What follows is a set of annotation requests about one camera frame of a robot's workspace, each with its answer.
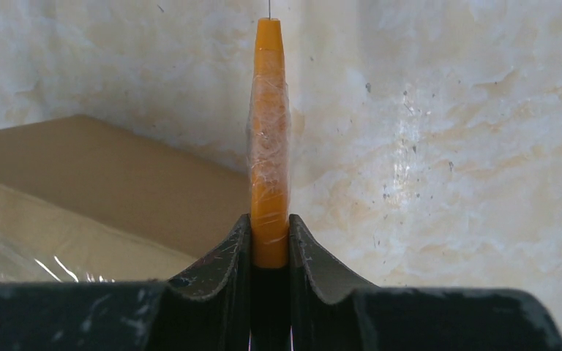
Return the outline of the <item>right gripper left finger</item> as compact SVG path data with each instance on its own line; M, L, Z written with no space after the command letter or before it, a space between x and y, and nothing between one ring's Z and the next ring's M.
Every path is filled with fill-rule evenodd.
M0 350L246 350L250 220L167 280L0 283Z

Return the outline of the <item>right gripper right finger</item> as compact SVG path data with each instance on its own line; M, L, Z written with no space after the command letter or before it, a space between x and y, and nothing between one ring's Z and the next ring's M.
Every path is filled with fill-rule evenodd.
M295 350L562 350L548 310L505 288L379 287L290 222Z

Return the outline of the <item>brown cardboard express box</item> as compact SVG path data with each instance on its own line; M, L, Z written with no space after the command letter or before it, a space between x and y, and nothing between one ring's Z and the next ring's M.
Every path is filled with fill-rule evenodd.
M244 174L87 116L0 129L0 281L167 279L249 207Z

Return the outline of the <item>orange utility knife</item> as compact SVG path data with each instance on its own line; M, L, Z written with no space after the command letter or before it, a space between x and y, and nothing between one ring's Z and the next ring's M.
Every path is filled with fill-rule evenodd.
M251 348L290 350L289 137L282 26L258 20L249 115Z

